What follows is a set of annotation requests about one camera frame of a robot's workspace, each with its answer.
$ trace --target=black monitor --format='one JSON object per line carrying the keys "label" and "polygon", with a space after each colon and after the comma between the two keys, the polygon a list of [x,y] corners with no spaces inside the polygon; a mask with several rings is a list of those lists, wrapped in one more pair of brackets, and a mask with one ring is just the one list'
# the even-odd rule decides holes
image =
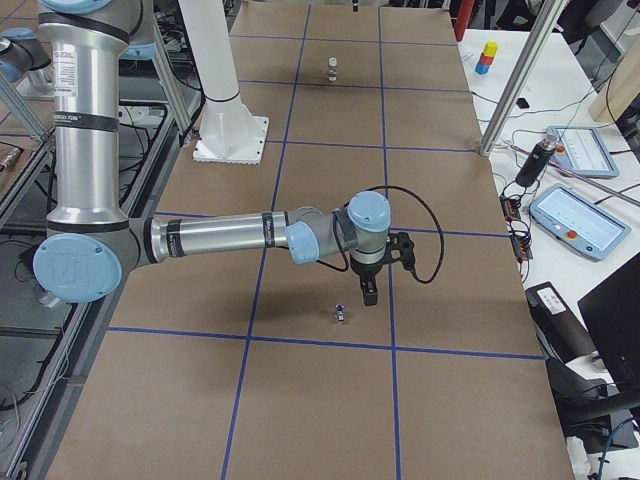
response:
{"label": "black monitor", "polygon": [[[578,307],[616,385],[585,380],[554,358],[547,361],[547,371],[565,435],[580,437],[587,452],[594,453],[630,412],[640,418],[640,254],[585,295]],[[627,424],[612,447],[635,446],[633,426]]]}
{"label": "black monitor", "polygon": [[580,299],[578,308],[624,397],[620,408],[640,418],[640,254]]}

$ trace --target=cardboard table surface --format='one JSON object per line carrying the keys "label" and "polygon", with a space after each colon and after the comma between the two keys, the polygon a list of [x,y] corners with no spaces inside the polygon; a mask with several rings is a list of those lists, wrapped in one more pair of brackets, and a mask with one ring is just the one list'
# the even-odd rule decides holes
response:
{"label": "cardboard table surface", "polygon": [[[573,478],[448,14],[360,10],[242,6],[231,40],[243,101],[270,117],[262,163],[183,151],[158,214],[327,212],[402,185],[444,229],[436,281],[385,268],[364,307],[353,273],[283,250],[135,271],[47,478]],[[426,278],[435,226],[390,201]]]}

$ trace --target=white table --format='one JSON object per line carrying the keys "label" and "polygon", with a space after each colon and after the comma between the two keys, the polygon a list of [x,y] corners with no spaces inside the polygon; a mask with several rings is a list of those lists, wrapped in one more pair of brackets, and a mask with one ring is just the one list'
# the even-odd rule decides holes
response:
{"label": "white table", "polygon": [[[527,33],[521,32],[468,30],[464,40],[459,44],[459,49],[470,90],[483,97],[499,100],[526,38]],[[476,74],[474,69],[487,41],[498,42],[499,50],[489,73],[481,76]],[[514,107],[511,117],[519,116],[524,112],[561,109],[570,103],[578,102],[590,90],[589,80],[562,36],[552,34],[520,94],[527,99],[530,108],[521,110]],[[517,129],[542,132],[549,125],[567,125],[569,122],[572,126],[603,125],[595,123],[588,112],[595,97],[596,93],[591,91],[579,105],[572,105],[560,112],[526,114],[518,118],[510,118],[500,138],[510,140],[512,133]],[[491,118],[495,104],[474,96],[474,105],[480,127],[484,131],[488,122],[482,120]],[[615,125],[601,128],[600,133],[609,151],[629,148]],[[514,140],[516,145],[531,150],[542,136],[540,133],[516,132]],[[518,159],[522,164],[525,157],[519,155]],[[503,175],[507,181],[515,178],[519,167],[515,163],[513,151],[496,148],[491,153],[490,160],[495,173]],[[615,155],[614,160],[620,169],[620,176],[612,180],[601,180],[602,183],[614,190],[620,190],[640,182],[640,164],[632,153]],[[561,176],[552,168],[548,168],[542,177],[538,194],[559,182],[568,185],[591,201],[607,196],[604,192],[579,180]],[[499,177],[496,177],[496,186],[499,191],[502,190],[503,182]],[[508,193],[518,193],[518,191],[515,188],[508,190]],[[626,194],[640,199],[640,187]],[[526,210],[530,198],[530,196],[525,197],[523,208],[521,208],[523,218],[527,221],[530,221]],[[550,281],[581,321],[577,307],[578,300],[640,251],[640,211],[618,199],[607,200],[600,206],[632,228],[630,235],[601,262],[590,261],[574,253],[535,223],[531,224],[534,259],[529,262],[530,271],[524,287]],[[603,376],[598,373],[587,362],[578,359],[572,363],[571,366],[586,378],[607,378],[606,374]],[[594,467],[598,464],[597,457],[598,455],[590,455],[589,458]],[[611,463],[605,466],[603,479],[640,476],[640,449],[610,452],[607,459]]]}

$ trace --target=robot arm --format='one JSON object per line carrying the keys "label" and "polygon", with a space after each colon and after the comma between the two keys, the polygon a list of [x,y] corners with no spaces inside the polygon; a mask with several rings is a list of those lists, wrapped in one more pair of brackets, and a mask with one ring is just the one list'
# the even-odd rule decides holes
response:
{"label": "robot arm", "polygon": [[28,28],[10,28],[0,32],[0,73],[17,82],[25,73],[36,92],[51,90],[51,59]]}
{"label": "robot arm", "polygon": [[[114,291],[133,269],[167,257],[286,247],[295,263],[348,252],[365,305],[375,305],[382,266],[402,261],[411,268],[413,243],[389,233],[389,203],[372,191],[330,215],[302,208],[202,220],[129,219],[118,205],[118,59],[136,35],[144,44],[142,32],[153,32],[151,0],[40,3],[40,28],[53,45],[58,162],[58,204],[34,258],[44,288],[68,302],[88,302]],[[226,35],[219,7],[220,18],[211,21]],[[235,78],[235,71],[227,73]]]}

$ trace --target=stacked blocks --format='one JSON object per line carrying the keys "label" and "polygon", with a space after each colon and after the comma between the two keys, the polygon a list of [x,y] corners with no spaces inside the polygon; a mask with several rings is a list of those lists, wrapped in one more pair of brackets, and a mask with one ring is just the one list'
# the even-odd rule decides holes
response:
{"label": "stacked blocks", "polygon": [[484,75],[489,71],[496,53],[498,53],[498,44],[496,42],[487,42],[476,65],[476,73],[478,75]]}

